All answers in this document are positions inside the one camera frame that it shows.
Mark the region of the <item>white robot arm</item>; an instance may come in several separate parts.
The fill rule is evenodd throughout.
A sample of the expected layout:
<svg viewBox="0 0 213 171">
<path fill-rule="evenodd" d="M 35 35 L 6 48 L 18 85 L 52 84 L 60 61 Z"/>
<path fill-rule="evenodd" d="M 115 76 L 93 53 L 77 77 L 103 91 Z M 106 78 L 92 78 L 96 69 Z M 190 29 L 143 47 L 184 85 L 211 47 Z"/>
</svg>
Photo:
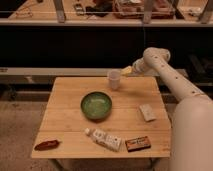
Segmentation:
<svg viewBox="0 0 213 171">
<path fill-rule="evenodd" d="M 172 117 L 169 171 L 213 171 L 213 100 L 172 68 L 170 51 L 149 47 L 123 75 L 158 73 L 178 104 Z"/>
</svg>

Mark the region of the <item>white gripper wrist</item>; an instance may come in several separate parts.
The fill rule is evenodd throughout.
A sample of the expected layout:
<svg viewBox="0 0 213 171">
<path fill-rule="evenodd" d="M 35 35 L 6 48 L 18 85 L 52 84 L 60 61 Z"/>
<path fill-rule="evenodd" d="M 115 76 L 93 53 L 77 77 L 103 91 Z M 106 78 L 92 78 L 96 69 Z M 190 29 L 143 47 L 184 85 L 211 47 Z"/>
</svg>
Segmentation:
<svg viewBox="0 0 213 171">
<path fill-rule="evenodd" d="M 138 59 L 136 60 L 132 67 L 131 66 L 127 66 L 125 68 L 123 68 L 121 70 L 121 75 L 122 76 L 126 76 L 129 75 L 131 73 L 133 74 L 144 74 L 146 71 L 146 65 L 143 59 Z"/>
</svg>

